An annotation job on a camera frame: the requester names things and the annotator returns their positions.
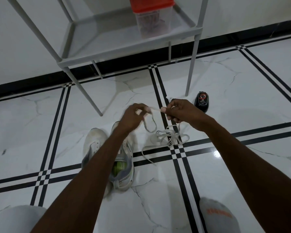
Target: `person's right arm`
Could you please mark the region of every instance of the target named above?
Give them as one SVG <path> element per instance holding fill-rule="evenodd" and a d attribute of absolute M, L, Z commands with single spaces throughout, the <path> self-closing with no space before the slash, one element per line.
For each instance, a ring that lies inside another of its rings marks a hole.
<path fill-rule="evenodd" d="M 174 99 L 161 111 L 168 120 L 188 122 L 208 135 L 265 232 L 291 232 L 290 178 L 189 101 Z"/>

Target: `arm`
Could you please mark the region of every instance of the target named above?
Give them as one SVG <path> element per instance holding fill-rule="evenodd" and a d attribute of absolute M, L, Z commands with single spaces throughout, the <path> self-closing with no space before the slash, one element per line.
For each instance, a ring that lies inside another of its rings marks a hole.
<path fill-rule="evenodd" d="M 93 232 L 118 150 L 128 134 L 139 126 L 146 110 L 150 112 L 144 104 L 128 107 L 111 136 L 55 199 L 31 233 Z"/>
<path fill-rule="evenodd" d="M 169 120 L 205 132 L 217 148 L 252 213 L 266 232 L 291 232 L 291 179 L 252 152 L 187 100 L 162 108 Z"/>

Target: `tangled shoelace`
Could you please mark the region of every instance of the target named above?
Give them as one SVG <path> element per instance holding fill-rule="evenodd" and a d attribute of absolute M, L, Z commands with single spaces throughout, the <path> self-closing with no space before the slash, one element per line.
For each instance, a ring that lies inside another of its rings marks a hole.
<path fill-rule="evenodd" d="M 156 111 L 159 111 L 158 109 L 156 108 L 153 108 L 153 107 L 150 107 L 151 110 L 156 110 Z M 153 117 L 153 113 L 151 111 L 151 116 L 152 116 L 152 121 L 154 122 L 155 124 L 155 129 L 153 131 L 149 131 L 147 126 L 146 126 L 146 122 L 143 121 L 143 124 L 144 124 L 144 127 L 146 129 L 147 132 L 149 133 L 154 133 L 157 129 L 157 125 L 156 125 L 156 122 L 154 120 L 154 117 Z M 175 132 L 173 127 L 177 127 L 178 128 L 178 132 Z M 186 141 L 182 141 L 182 137 L 187 137 L 187 140 Z M 147 157 L 145 157 L 145 155 L 143 154 L 143 151 L 145 149 L 151 149 L 151 148 L 159 148 L 159 147 L 163 147 L 163 146 L 168 146 L 169 148 L 172 147 L 173 145 L 182 145 L 184 143 L 186 143 L 188 140 L 190 139 L 189 135 L 188 134 L 183 134 L 183 133 L 180 133 L 180 124 L 179 126 L 177 125 L 170 125 L 170 126 L 167 126 L 165 130 L 163 131 L 156 131 L 156 143 L 159 142 L 159 145 L 148 145 L 148 146 L 144 146 L 141 150 L 141 154 L 143 155 L 143 157 L 150 161 L 152 164 L 155 165 L 155 163 L 153 163 L 151 160 L 149 160 Z"/>

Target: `white shoe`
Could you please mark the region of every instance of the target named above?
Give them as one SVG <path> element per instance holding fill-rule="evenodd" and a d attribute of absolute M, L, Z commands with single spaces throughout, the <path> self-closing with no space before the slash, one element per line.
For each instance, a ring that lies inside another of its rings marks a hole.
<path fill-rule="evenodd" d="M 99 129 L 93 128 L 89 131 L 85 138 L 85 142 L 83 145 L 83 160 L 81 163 L 81 168 L 84 168 L 88 161 L 96 154 L 99 148 L 105 143 L 107 140 L 106 133 Z M 104 197 L 111 191 L 112 184 L 108 181 Z"/>
<path fill-rule="evenodd" d="M 111 133 L 118 126 L 119 122 L 115 122 L 112 126 Z M 113 167 L 112 172 L 109 176 L 109 181 L 113 183 L 115 189 L 126 191 L 132 185 L 134 178 L 134 164 L 132 162 L 132 155 L 134 149 L 134 139 L 131 134 L 129 134 L 123 141 L 118 155 L 115 158 L 115 162 L 118 164 L 118 173 L 114 174 Z"/>

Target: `person's left arm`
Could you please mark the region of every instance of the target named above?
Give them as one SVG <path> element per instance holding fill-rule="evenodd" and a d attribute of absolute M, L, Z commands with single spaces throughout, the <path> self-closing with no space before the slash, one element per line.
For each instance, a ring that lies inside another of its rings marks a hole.
<path fill-rule="evenodd" d="M 128 107 L 111 136 L 55 199 L 31 233 L 93 232 L 118 150 L 147 112 L 150 108 L 144 104 Z"/>

